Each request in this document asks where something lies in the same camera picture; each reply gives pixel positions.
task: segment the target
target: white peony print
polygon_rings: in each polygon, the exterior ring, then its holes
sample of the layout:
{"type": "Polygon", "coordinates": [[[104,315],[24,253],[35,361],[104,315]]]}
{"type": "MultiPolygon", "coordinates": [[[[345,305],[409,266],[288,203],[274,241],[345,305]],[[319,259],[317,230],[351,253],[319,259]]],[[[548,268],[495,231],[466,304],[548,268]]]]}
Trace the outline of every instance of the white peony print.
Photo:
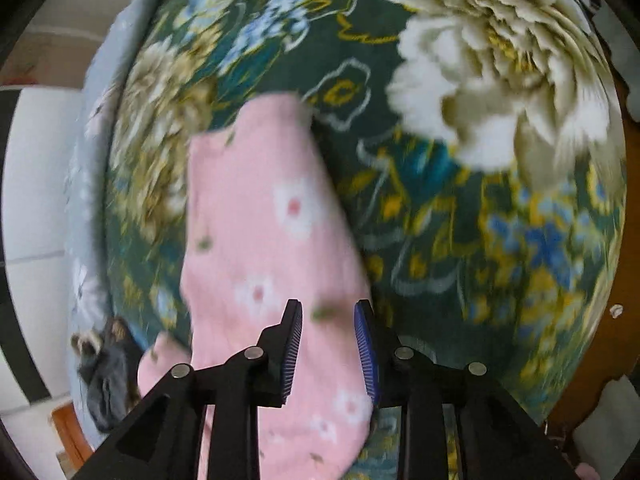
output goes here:
{"type": "Polygon", "coordinates": [[[265,276],[249,276],[235,287],[236,303],[244,306],[254,317],[262,317],[273,311],[281,311],[284,304],[276,294],[273,279],[265,276]]]}
{"type": "Polygon", "coordinates": [[[334,410],[348,424],[357,426],[370,419],[372,411],[371,399],[364,393],[339,390],[334,399],[334,410]]]}
{"type": "Polygon", "coordinates": [[[338,443],[338,431],[335,424],[329,420],[325,420],[320,415],[314,415],[311,419],[309,427],[313,431],[317,431],[321,440],[328,440],[334,444],[338,443]]]}
{"type": "Polygon", "coordinates": [[[103,319],[107,293],[98,278],[89,276],[87,268],[78,259],[74,260],[73,288],[76,308],[88,325],[93,326],[103,319]]]}
{"type": "Polygon", "coordinates": [[[306,240],[326,214],[316,187],[309,178],[284,182],[273,190],[276,218],[294,238],[306,240]]]}
{"type": "Polygon", "coordinates": [[[622,120],[597,38],[574,0],[389,0],[416,11],[386,88],[409,133],[440,140],[468,168],[514,160],[535,189],[590,152],[622,192],[622,120]]]}
{"type": "Polygon", "coordinates": [[[178,53],[169,36],[140,51],[122,93],[110,167],[127,187],[120,214],[148,242],[184,214],[187,140],[211,121],[210,78],[188,85],[204,59],[178,53]]]}

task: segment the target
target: green floral fabric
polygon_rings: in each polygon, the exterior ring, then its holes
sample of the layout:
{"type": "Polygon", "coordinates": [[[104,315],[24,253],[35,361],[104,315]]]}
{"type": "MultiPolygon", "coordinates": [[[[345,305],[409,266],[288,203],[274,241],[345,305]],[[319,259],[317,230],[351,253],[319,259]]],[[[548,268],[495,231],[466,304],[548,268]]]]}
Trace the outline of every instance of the green floral fabric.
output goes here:
{"type": "MultiPolygon", "coordinates": [[[[142,344],[190,341],[189,137],[281,90],[315,109],[377,314],[440,364],[483,362],[542,421],[599,322],[624,221],[620,110],[577,2],[163,0],[106,189],[114,310],[142,344]]],[[[347,478],[394,478],[397,450],[398,411],[376,414],[347,478]]]]}

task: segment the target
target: white flower pattern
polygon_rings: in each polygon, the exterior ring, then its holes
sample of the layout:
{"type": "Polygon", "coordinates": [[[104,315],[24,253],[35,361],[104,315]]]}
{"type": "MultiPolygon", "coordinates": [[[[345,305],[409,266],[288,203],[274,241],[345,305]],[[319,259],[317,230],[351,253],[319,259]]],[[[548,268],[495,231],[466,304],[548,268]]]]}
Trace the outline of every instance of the white flower pattern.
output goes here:
{"type": "Polygon", "coordinates": [[[365,393],[339,390],[334,399],[334,410],[348,424],[357,426],[371,418],[372,403],[365,393]]]}
{"type": "Polygon", "coordinates": [[[574,0],[389,0],[416,10],[386,88],[409,133],[454,147],[462,165],[517,160],[535,189],[561,182],[584,152],[619,191],[620,108],[597,38],[574,0]]]}
{"type": "Polygon", "coordinates": [[[326,215],[326,207],[309,178],[284,182],[273,190],[276,218],[294,238],[306,240],[326,215]]]}
{"type": "Polygon", "coordinates": [[[320,415],[314,415],[311,419],[309,427],[313,431],[317,431],[321,440],[327,440],[333,444],[338,443],[338,430],[334,423],[325,420],[320,415]]]}
{"type": "Polygon", "coordinates": [[[269,312],[279,312],[284,304],[277,295],[273,279],[268,276],[249,276],[234,288],[236,303],[244,306],[256,318],[269,312]]]}

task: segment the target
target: gray cloth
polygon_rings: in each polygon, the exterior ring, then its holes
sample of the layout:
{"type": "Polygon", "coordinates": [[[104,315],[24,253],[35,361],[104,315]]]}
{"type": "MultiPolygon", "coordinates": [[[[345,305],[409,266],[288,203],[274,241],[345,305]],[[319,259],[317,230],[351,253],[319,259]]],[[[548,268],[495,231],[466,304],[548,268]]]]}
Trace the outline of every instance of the gray cloth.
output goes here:
{"type": "MultiPolygon", "coordinates": [[[[82,90],[76,144],[66,178],[72,296],[68,334],[102,330],[113,315],[104,247],[104,174],[122,86],[140,48],[158,0],[133,0],[116,18],[95,54],[82,90]]],[[[67,373],[78,422],[87,442],[98,447],[105,435],[86,405],[87,389],[78,378],[79,360],[68,352],[67,373]]]]}
{"type": "Polygon", "coordinates": [[[574,430],[580,458],[612,480],[640,439],[640,397],[626,376],[609,381],[593,413],[574,430]]]}
{"type": "Polygon", "coordinates": [[[101,334],[102,346],[80,349],[78,375],[87,387],[86,404],[95,427],[108,433],[138,401],[138,364],[142,350],[120,318],[110,319],[101,334]]]}

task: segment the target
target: pink cloth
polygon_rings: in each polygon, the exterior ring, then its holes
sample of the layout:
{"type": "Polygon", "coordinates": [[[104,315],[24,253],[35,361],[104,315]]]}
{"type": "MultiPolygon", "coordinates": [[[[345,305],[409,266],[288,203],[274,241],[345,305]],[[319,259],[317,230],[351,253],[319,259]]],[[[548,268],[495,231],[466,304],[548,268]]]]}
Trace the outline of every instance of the pink cloth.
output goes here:
{"type": "Polygon", "coordinates": [[[296,95],[268,94],[245,104],[233,127],[190,146],[181,288],[191,365],[222,364],[277,324],[289,298],[303,305],[292,393],[282,409],[258,409],[264,480],[340,478],[372,411],[353,328],[369,286],[310,124],[296,95]]]}
{"type": "Polygon", "coordinates": [[[145,396],[175,365],[189,363],[191,355],[168,332],[161,332],[156,342],[140,359],[138,389],[145,396]]]}
{"type": "Polygon", "coordinates": [[[578,467],[575,468],[575,473],[580,480],[600,480],[598,472],[589,464],[581,462],[578,467]]]}

